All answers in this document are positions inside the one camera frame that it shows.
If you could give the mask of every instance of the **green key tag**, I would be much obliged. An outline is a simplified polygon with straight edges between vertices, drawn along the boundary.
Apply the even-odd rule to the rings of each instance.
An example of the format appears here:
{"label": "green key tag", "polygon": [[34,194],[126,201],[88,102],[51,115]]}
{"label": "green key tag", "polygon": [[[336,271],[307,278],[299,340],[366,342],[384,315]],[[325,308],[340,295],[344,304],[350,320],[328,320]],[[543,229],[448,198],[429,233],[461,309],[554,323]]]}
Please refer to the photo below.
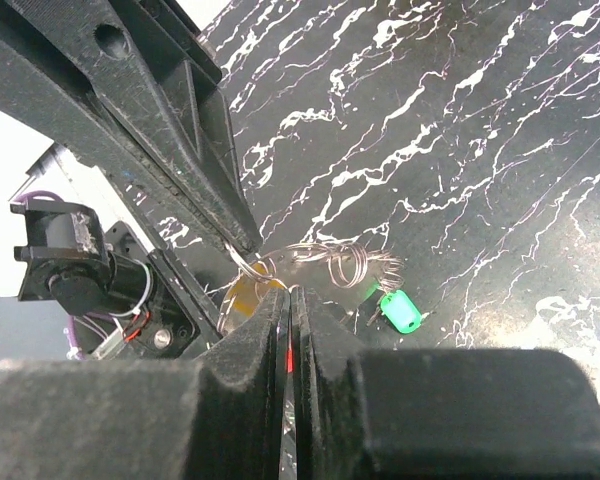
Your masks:
{"label": "green key tag", "polygon": [[400,333],[415,332],[422,325],[422,314],[402,290],[382,297],[380,310]]}

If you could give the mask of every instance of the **hole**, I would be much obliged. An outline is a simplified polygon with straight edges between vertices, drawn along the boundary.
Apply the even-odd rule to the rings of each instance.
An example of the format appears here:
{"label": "hole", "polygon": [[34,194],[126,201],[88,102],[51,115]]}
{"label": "hole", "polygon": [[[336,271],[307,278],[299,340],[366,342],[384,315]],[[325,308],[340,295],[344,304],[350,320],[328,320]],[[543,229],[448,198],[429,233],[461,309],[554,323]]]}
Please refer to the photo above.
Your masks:
{"label": "hole", "polygon": [[98,25],[95,32],[100,50],[109,58],[122,60],[129,56],[129,43],[124,32],[113,25]]}

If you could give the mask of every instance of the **key tag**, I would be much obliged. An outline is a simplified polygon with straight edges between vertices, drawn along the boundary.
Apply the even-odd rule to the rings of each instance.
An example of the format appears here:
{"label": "key tag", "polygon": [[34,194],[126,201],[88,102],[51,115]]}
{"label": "key tag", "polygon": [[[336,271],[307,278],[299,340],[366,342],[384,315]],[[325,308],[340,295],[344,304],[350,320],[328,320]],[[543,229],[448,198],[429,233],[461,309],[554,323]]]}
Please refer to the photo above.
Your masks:
{"label": "key tag", "polygon": [[422,325],[422,314],[402,290],[382,297],[380,310],[400,333],[413,333]]}

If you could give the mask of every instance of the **screw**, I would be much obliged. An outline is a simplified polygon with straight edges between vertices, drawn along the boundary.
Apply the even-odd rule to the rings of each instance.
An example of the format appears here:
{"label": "screw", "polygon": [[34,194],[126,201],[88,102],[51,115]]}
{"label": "screw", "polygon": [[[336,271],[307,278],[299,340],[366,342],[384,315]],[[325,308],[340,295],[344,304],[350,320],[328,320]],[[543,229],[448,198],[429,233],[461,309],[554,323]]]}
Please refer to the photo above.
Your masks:
{"label": "screw", "polygon": [[157,349],[162,350],[171,345],[171,332],[166,328],[161,328],[153,337],[153,344]]}

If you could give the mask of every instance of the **marble table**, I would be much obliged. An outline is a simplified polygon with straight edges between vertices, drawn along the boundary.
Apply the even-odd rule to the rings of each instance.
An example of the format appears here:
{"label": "marble table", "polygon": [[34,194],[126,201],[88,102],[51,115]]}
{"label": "marble table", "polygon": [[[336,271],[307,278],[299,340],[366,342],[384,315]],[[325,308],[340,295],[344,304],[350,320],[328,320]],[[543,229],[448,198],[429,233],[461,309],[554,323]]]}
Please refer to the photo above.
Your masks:
{"label": "marble table", "polygon": [[557,349],[600,397],[600,0],[236,0],[206,34],[263,251],[390,249],[426,318],[365,305],[367,343]]}

